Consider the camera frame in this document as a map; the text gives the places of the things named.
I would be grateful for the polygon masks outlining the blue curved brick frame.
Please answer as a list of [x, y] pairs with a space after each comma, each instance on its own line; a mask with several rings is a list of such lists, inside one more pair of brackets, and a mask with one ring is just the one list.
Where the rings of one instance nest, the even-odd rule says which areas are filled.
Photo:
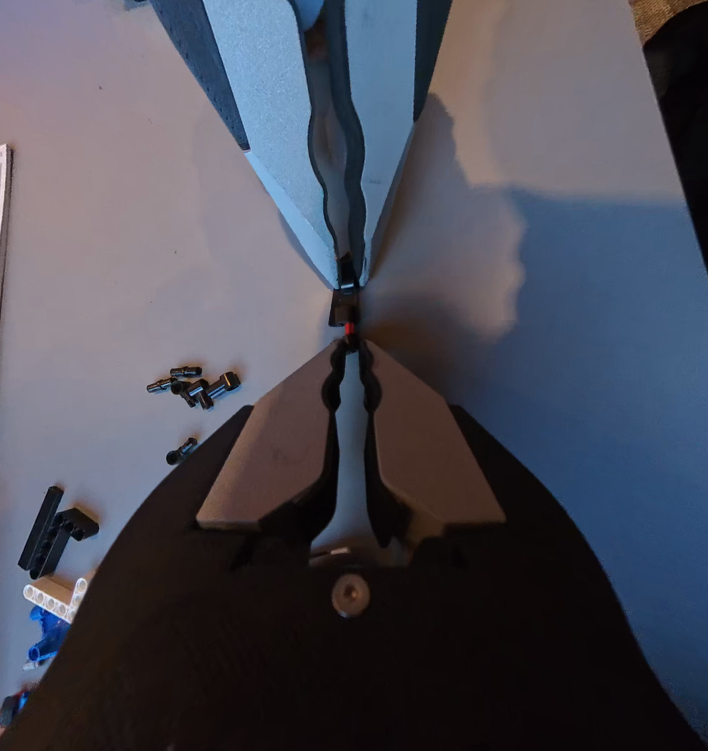
[[29, 648], [24, 669], [36, 668], [53, 659], [70, 628], [66, 620], [39, 605], [32, 607], [29, 617], [40, 626], [41, 636], [39, 641]]

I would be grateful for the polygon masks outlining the black L-shaped beam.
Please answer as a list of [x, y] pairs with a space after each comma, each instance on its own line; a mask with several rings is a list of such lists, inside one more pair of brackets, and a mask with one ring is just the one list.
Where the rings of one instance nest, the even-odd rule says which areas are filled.
[[29, 574], [32, 580], [52, 575], [70, 540], [84, 541], [99, 532], [97, 521], [78, 508], [58, 512], [41, 532], [31, 554]]

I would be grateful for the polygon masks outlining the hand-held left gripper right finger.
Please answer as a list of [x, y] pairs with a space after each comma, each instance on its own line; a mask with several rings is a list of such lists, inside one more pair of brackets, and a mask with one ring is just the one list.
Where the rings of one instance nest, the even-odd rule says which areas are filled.
[[396, 540], [415, 550], [446, 530], [505, 523], [446, 400], [366, 340], [359, 373], [368, 416], [367, 509], [380, 547]]

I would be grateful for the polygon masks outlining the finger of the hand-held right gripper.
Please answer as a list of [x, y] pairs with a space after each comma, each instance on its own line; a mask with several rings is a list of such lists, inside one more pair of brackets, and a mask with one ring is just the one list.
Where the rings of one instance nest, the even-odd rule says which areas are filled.
[[330, 93], [345, 144], [344, 286], [368, 283], [451, 8], [451, 1], [329, 3]]
[[323, 2], [154, 1], [174, 47], [311, 264], [340, 289], [337, 241], [313, 149], [304, 38]]

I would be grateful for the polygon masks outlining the pile of mixed toy bricks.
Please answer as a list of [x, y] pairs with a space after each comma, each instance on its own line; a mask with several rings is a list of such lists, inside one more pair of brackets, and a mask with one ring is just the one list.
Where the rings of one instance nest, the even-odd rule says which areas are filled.
[[0, 708], [0, 737], [9, 728], [14, 718], [25, 707], [32, 689], [26, 689], [5, 697]]

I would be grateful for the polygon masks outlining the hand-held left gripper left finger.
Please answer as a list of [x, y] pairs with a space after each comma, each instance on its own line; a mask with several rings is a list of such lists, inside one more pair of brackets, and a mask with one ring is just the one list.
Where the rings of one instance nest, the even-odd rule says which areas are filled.
[[336, 509], [336, 413], [349, 349], [336, 340], [253, 406], [196, 522], [310, 545]]

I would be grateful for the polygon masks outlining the cluster of black pins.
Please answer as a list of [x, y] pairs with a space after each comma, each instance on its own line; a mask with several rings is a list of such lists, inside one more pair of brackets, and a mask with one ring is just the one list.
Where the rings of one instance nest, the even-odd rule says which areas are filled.
[[202, 367], [185, 365], [170, 370], [164, 378], [150, 382], [147, 393], [171, 393], [179, 397], [189, 408], [212, 410], [218, 399], [242, 387], [242, 381], [234, 371], [226, 371], [214, 380], [204, 377]]

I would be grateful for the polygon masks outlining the person's dark clothing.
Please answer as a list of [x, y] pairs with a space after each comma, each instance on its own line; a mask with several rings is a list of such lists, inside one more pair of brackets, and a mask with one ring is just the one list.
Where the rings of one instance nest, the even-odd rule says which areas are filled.
[[676, 14], [643, 52], [708, 275], [708, 2]]

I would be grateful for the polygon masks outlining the white L-shaped beam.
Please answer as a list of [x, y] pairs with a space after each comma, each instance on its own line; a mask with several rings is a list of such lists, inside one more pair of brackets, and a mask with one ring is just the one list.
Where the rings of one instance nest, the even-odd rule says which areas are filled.
[[80, 577], [73, 587], [59, 584], [50, 577], [41, 577], [26, 584], [22, 595], [35, 607], [71, 624], [88, 591], [91, 577]]

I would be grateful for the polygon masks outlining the small black brick assembly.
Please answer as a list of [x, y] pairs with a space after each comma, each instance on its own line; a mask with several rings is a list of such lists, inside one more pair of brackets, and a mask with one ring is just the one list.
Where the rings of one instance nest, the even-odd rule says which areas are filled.
[[337, 260], [340, 285], [333, 290], [328, 326], [342, 328], [348, 352], [359, 350], [360, 286], [350, 251]]

